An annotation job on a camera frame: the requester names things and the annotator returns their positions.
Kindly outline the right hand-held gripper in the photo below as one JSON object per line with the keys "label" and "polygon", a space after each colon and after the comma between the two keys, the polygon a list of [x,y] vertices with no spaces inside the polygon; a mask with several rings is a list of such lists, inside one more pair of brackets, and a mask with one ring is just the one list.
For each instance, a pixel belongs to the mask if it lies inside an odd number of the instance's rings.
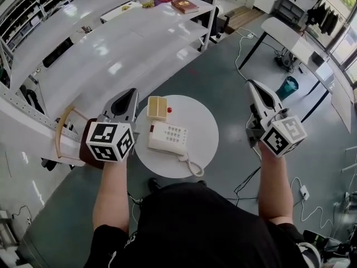
{"label": "right hand-held gripper", "polygon": [[262,142],[275,157],[294,150],[307,137],[298,116],[263,83],[249,79],[246,88],[251,116],[245,130],[250,147]]}

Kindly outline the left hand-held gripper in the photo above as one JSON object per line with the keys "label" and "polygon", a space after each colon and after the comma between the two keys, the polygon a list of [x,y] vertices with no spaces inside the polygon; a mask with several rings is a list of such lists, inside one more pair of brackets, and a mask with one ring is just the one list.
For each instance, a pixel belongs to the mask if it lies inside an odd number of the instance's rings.
{"label": "left hand-held gripper", "polygon": [[97,119],[85,127],[86,162],[122,162],[132,151],[137,133],[139,92],[126,89],[104,105]]}

